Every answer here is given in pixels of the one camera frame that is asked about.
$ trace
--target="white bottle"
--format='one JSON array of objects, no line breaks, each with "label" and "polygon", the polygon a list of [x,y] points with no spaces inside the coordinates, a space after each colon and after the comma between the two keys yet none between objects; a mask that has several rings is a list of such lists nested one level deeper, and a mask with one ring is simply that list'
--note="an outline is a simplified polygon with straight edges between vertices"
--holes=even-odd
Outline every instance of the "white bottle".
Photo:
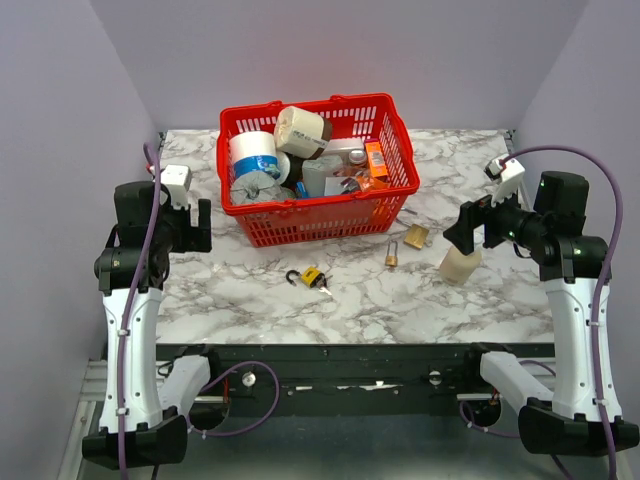
[{"label": "white bottle", "polygon": [[473,253],[464,255],[455,245],[447,252],[447,255],[440,264],[440,276],[449,285],[463,285],[469,276],[478,268],[482,262],[482,234],[473,234]]}]

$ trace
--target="marble table top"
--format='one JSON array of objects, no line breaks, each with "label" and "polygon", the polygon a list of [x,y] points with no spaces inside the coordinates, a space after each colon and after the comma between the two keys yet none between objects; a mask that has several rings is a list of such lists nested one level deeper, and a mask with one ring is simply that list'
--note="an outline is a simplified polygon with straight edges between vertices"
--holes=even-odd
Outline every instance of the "marble table top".
[{"label": "marble table top", "polygon": [[[157,326],[158,343],[466,343],[552,342],[553,325],[537,267],[510,245],[483,252],[462,287],[439,277],[450,247],[442,231],[458,207],[491,191],[486,163],[506,153],[501,132],[411,130],[421,178],[399,218],[430,229],[432,245],[402,243],[407,227],[385,234],[254,248],[220,206],[218,131],[169,131],[162,163],[188,165],[190,200],[212,200],[211,253],[172,255]],[[399,265],[384,266],[397,240]],[[284,278],[317,266],[333,298]]]}]

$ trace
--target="blue object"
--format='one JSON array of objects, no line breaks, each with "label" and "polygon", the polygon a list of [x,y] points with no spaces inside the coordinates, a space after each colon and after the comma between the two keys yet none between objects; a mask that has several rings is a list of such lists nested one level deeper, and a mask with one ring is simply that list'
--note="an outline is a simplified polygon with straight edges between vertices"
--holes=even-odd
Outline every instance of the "blue object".
[{"label": "blue object", "polygon": [[307,189],[304,188],[304,183],[298,182],[297,188],[298,188],[298,195],[300,195],[300,198],[309,198],[309,194],[307,193]]},{"label": "blue object", "polygon": [[256,155],[254,157],[243,158],[233,165],[236,178],[240,178],[242,175],[256,170],[261,170],[275,179],[280,178],[278,159],[272,155]]}]

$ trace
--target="white wall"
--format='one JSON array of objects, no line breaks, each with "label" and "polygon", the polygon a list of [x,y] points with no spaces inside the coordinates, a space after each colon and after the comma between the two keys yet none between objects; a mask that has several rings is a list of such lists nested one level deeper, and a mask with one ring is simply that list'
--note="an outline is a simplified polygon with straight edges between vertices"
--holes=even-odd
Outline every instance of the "white wall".
[{"label": "white wall", "polygon": [[104,341],[93,261],[153,124],[86,0],[0,15],[0,478],[57,476]]},{"label": "white wall", "polygon": [[[640,3],[592,0],[518,127],[517,147],[563,143],[605,160],[622,188],[625,219],[613,259],[609,341],[614,378],[625,418],[640,423],[640,318],[638,236],[640,235]],[[523,157],[531,195],[540,172],[566,170],[591,183],[588,234],[609,239],[613,194],[602,174],[568,154]],[[637,449],[631,455],[640,473]]]},{"label": "white wall", "polygon": [[513,128],[585,0],[91,0],[152,118],[387,91],[410,127]]}]

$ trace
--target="orange packaging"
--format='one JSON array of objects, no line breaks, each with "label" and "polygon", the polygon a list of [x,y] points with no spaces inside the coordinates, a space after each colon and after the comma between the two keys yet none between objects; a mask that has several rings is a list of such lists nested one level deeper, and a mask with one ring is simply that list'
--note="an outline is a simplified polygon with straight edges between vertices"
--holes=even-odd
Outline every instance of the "orange packaging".
[{"label": "orange packaging", "polygon": [[371,170],[371,175],[385,183],[388,182],[389,171],[387,170],[387,164],[384,161],[380,142],[377,140],[369,140],[365,142],[364,148],[367,151],[367,159],[369,160],[369,170]]}]

